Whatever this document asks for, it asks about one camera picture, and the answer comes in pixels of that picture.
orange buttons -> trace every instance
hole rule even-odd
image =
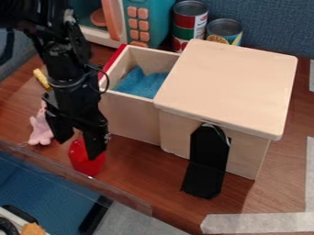
[[[142,41],[133,40],[130,44],[133,45],[133,46],[138,46],[138,47],[142,47],[142,48],[148,48],[147,43],[142,42]]]
[[[148,33],[148,32],[141,32],[140,33],[140,40],[142,40],[142,41],[149,41],[150,40],[150,33]]]
[[[148,31],[150,29],[150,23],[146,20],[139,21],[139,28],[142,31]]]
[[[132,39],[138,40],[139,39],[139,31],[132,29],[129,32],[129,35],[131,36]]]
[[[135,18],[129,19],[129,27],[130,28],[138,28],[138,20]]]
[[[128,7],[128,16],[135,18],[138,14],[138,8],[135,6]]]
[[[148,17],[149,17],[149,10],[146,9],[146,8],[139,8],[138,16],[141,19],[148,19]]]

food can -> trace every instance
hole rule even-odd
[[[241,25],[229,18],[219,18],[208,23],[207,40],[240,46],[243,36]]]
[[[191,39],[204,39],[208,18],[207,5],[193,0],[173,6],[173,49],[182,52]]]

box lid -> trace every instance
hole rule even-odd
[[[279,140],[294,56],[192,39],[155,96],[165,111]]]

pink stuffed toy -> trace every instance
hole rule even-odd
[[[41,101],[41,109],[36,117],[30,117],[29,121],[33,126],[33,132],[30,134],[28,144],[29,145],[49,145],[53,138],[52,131],[47,123],[45,117],[46,103]]]

white tape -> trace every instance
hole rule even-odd
[[[314,213],[208,215],[205,234],[314,231]]]
[[[274,214],[207,215],[201,224],[204,234],[270,233],[314,231],[314,139],[308,137],[306,212]]]
[[[309,67],[309,91],[314,92],[314,60],[310,61]]]

